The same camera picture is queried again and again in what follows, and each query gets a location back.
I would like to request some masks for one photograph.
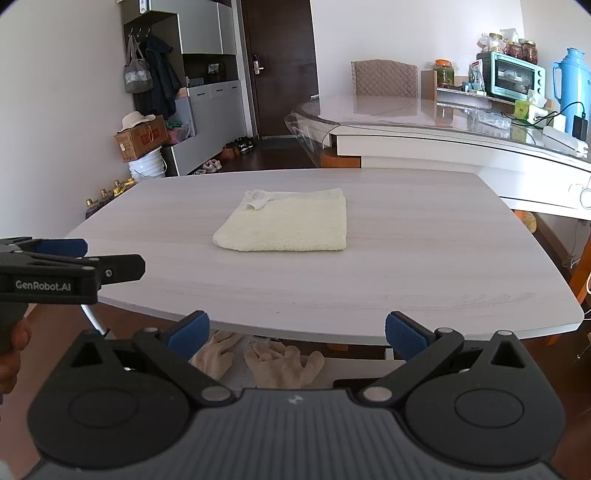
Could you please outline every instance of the table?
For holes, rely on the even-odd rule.
[[[340,187],[341,252],[237,252],[214,232],[246,190]],[[71,232],[90,255],[139,253],[139,282],[99,300],[178,320],[198,309],[214,328],[315,342],[385,345],[400,310],[469,339],[499,329],[521,338],[574,330],[583,312],[548,256],[476,175],[317,169],[146,180]]]
[[[591,164],[534,128],[484,124],[486,113],[428,99],[339,95],[305,103],[290,124],[312,150],[336,143],[362,168],[475,173],[512,209],[591,220]]]

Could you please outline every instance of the human hand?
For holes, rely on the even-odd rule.
[[[0,355],[0,394],[10,393],[17,384],[17,374],[21,369],[20,352],[31,341],[31,326],[26,319],[20,320],[11,332],[12,350]]]

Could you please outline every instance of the power strip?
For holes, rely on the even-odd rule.
[[[546,137],[550,137],[552,140],[557,141],[562,146],[573,150],[577,157],[587,157],[587,153],[589,152],[589,146],[587,145],[587,142],[578,140],[567,133],[548,126],[544,127],[544,135]]]

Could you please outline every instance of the door lock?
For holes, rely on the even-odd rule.
[[[255,72],[255,75],[259,75],[261,70],[265,70],[265,67],[261,67],[261,62],[259,61],[258,55],[252,56],[252,69]]]

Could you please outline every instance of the glove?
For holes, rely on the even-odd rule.
[[[219,380],[232,365],[234,353],[223,351],[236,345],[242,335],[232,332],[216,332],[210,341],[203,345],[193,358],[189,360],[191,365],[209,375],[214,380]]]
[[[301,366],[300,350],[280,342],[255,343],[244,350],[258,388],[297,390],[310,385],[324,366],[324,356],[313,352]]]

